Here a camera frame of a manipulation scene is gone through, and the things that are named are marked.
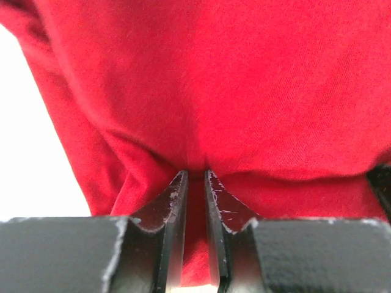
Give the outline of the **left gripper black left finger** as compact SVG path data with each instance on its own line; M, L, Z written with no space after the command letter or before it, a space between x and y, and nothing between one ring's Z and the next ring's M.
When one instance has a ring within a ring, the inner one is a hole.
M188 173L129 216L1 222L2 292L172 292L181 285Z

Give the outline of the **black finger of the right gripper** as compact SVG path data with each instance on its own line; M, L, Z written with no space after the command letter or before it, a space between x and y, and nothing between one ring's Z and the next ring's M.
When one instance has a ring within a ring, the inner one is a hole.
M374 169L367 173L367 180L370 187L378 199L388 220L391 216L391 167L390 165L377 165Z

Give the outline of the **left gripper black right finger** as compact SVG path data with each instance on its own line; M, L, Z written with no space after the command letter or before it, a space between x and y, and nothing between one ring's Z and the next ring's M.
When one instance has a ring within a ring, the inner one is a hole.
M205 172L211 282L218 292L389 292L390 224L267 220Z

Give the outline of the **red t shirt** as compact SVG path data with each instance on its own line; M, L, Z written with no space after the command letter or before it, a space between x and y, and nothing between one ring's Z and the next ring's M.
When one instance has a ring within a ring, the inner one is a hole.
M211 281L203 177L267 218L385 219L389 1L2 1L93 215L189 172L182 283Z

